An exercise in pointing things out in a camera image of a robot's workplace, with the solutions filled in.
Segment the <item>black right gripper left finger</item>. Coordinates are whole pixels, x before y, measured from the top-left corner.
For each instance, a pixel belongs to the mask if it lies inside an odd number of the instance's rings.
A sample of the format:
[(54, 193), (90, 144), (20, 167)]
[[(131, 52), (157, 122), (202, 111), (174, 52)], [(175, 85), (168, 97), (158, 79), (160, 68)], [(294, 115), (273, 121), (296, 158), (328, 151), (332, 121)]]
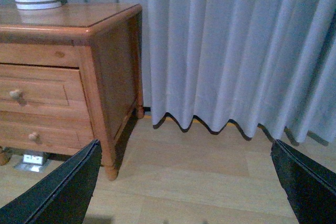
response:
[(29, 190), (1, 208), (1, 223), (82, 223), (102, 158), (93, 140)]

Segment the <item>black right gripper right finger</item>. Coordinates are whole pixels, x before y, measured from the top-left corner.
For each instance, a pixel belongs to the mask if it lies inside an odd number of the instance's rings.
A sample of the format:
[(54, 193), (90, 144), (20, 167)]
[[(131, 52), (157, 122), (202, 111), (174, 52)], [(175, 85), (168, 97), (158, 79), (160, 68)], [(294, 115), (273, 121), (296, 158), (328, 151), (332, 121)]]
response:
[(335, 223), (335, 173), (281, 140), (271, 159), (299, 223)]

